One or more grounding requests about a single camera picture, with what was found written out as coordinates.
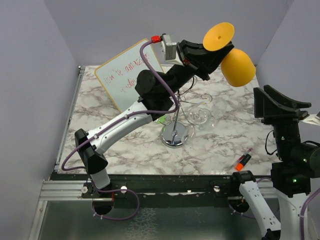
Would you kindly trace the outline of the orange plastic cup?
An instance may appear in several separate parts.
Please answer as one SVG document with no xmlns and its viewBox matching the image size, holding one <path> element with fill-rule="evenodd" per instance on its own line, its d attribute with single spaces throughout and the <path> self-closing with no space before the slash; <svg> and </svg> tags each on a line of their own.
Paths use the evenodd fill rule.
<svg viewBox="0 0 320 240">
<path fill-rule="evenodd" d="M 229 22 L 213 26 L 204 36 L 202 44 L 207 51 L 222 50 L 235 34 L 235 27 Z M 241 49 L 233 48 L 220 64 L 221 72 L 232 87 L 242 87 L 256 75 L 256 67 L 251 58 Z"/>
</svg>

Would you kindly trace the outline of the green plastic goblet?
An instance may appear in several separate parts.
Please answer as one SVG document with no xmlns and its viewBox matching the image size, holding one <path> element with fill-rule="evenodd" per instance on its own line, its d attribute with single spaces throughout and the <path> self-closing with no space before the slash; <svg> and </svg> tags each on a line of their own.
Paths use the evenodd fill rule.
<svg viewBox="0 0 320 240">
<path fill-rule="evenodd" d="M 166 124 L 166 118 L 167 118 L 167 116 L 163 115 L 163 116 L 159 117 L 156 120 L 156 123 L 165 125 Z"/>
</svg>

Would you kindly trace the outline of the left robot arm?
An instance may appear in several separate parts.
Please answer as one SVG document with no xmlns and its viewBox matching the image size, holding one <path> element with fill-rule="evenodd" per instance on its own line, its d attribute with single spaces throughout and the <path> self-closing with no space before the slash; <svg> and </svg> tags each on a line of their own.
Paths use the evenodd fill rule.
<svg viewBox="0 0 320 240">
<path fill-rule="evenodd" d="M 208 81 L 210 74 L 234 47 L 231 40 L 218 50 L 208 50 L 202 43 L 178 42 L 176 52 L 182 61 L 180 64 L 174 64 L 163 73 L 155 71 L 148 63 L 147 69 L 137 76 L 137 101 L 103 126 L 90 131 L 81 128 L 75 132 L 76 151 L 97 196 L 106 197 L 111 190 L 105 152 L 132 131 L 175 112 L 179 106 L 174 99 L 175 93 L 195 76 Z"/>
</svg>

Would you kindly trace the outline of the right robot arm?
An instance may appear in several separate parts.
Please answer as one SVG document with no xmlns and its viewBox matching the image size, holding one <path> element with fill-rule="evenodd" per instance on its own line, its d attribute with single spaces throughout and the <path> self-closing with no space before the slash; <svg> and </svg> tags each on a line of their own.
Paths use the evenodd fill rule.
<svg viewBox="0 0 320 240">
<path fill-rule="evenodd" d="M 258 223 L 263 240 L 307 240 L 308 204 L 319 191 L 311 191 L 311 179 L 320 176 L 320 145 L 301 141 L 299 122 L 319 125 L 307 111 L 310 102 L 293 100 L 270 85 L 255 87 L 254 116 L 273 127 L 279 162 L 270 171 L 278 199 L 280 218 L 268 206 L 250 171 L 234 172 L 229 189 L 244 197 Z"/>
</svg>

